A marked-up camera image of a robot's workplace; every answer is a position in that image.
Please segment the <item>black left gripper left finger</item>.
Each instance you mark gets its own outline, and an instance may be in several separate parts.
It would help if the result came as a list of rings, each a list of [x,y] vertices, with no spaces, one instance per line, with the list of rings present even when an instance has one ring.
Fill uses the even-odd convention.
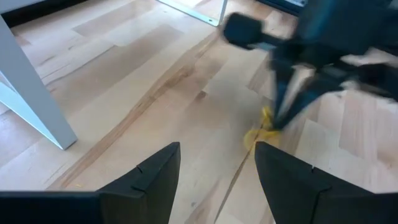
[[[172,142],[95,191],[0,191],[0,224],[168,224],[180,160]]]

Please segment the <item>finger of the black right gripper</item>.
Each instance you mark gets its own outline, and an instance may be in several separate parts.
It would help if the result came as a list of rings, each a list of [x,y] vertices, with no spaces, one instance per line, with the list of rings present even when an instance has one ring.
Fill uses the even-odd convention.
[[[279,114],[282,103],[287,93],[288,85],[295,73],[291,64],[283,62],[272,62],[271,67],[275,73],[275,103],[273,109],[272,127],[280,128],[282,116]]]
[[[284,129],[303,109],[328,92],[342,91],[346,79],[308,78],[299,88],[288,109],[276,118],[276,129]]]

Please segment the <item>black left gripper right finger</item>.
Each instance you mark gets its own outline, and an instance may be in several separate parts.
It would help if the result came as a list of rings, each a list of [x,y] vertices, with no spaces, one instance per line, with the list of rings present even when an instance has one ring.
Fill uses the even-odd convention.
[[[254,157],[276,224],[398,224],[398,192],[372,193],[266,142]]]

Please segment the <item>yellow rubber band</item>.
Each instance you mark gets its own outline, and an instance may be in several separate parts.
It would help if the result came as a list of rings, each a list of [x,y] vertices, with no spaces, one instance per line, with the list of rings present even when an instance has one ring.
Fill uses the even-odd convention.
[[[260,127],[249,130],[243,137],[244,147],[252,154],[255,151],[257,142],[266,142],[277,147],[280,141],[280,131],[272,129],[272,111],[268,106],[262,108]]]

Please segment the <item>white perforated riser shelf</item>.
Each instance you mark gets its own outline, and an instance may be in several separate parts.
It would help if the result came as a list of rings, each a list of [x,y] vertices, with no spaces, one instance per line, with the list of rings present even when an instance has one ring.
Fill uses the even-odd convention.
[[[62,150],[77,141],[66,118],[2,17],[5,12],[56,0],[0,0],[0,102]]]

